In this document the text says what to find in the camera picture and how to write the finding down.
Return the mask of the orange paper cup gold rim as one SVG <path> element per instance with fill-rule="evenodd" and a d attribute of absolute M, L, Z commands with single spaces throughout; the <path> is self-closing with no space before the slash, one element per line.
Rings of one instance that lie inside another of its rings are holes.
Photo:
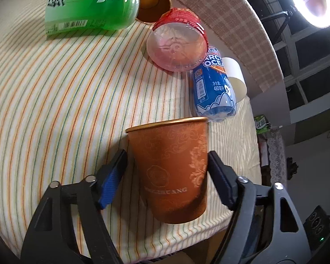
<path fill-rule="evenodd" d="M 160 222 L 187 223 L 205 212 L 208 122 L 189 117 L 126 129 L 143 196 Z"/>

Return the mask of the white paper cup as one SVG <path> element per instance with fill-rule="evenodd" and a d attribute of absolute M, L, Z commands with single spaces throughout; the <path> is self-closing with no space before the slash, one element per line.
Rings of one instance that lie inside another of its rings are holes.
<path fill-rule="evenodd" d="M 247 86 L 239 63 L 231 57 L 223 57 L 222 64 L 235 92 L 236 102 L 242 101 L 247 95 Z"/>

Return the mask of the black electronic device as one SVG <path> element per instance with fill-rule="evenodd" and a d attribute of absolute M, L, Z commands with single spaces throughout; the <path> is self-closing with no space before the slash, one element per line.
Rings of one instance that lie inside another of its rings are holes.
<path fill-rule="evenodd" d="M 306 218 L 303 227 L 310 249 L 315 251 L 330 234 L 330 215 L 318 205 Z"/>

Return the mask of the white lace cloth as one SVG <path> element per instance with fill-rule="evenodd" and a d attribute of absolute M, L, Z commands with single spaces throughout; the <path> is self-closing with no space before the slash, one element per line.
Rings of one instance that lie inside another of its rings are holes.
<path fill-rule="evenodd" d="M 268 132 L 267 136 L 271 183 L 280 182 L 287 187 L 287 161 L 282 134 L 278 129 Z"/>

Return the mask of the green snack package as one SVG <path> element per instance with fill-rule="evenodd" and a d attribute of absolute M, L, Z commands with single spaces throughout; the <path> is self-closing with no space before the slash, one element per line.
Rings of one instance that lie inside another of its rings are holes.
<path fill-rule="evenodd" d="M 254 120 L 255 120 L 256 133 L 258 135 L 264 134 L 271 130 L 271 124 L 267 120 L 265 115 L 261 114 L 259 116 L 255 116 Z"/>

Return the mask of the blue Arctic Ocean bottle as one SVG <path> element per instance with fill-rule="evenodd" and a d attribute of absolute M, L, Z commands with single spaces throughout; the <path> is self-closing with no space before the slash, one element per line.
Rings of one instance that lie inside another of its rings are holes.
<path fill-rule="evenodd" d="M 205 59 L 192 73 L 194 105 L 199 116 L 212 122 L 222 122 L 236 114 L 235 92 L 222 64 L 221 54 L 215 47 L 208 48 Z"/>

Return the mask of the red label clear bottle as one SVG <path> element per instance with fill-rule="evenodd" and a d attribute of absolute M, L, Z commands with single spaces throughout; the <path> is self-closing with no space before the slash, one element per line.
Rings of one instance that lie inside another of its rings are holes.
<path fill-rule="evenodd" d="M 156 22 L 147 39 L 147 53 L 158 67 L 185 72 L 202 63 L 209 47 L 199 17 L 186 8 L 172 8 Z"/>

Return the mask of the plaid beige backrest blanket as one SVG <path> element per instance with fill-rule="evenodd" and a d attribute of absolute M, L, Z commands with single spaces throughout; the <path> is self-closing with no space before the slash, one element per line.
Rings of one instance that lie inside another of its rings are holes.
<path fill-rule="evenodd" d="M 188 7 L 243 63 L 265 92 L 282 82 L 274 47 L 247 0 L 177 0 Z"/>

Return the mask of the green plastic bottle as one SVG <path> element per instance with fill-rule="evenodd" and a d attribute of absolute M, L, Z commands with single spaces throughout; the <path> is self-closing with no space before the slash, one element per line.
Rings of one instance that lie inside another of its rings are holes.
<path fill-rule="evenodd" d="M 47 0 L 48 36 L 77 29 L 122 30 L 136 19 L 139 0 Z"/>

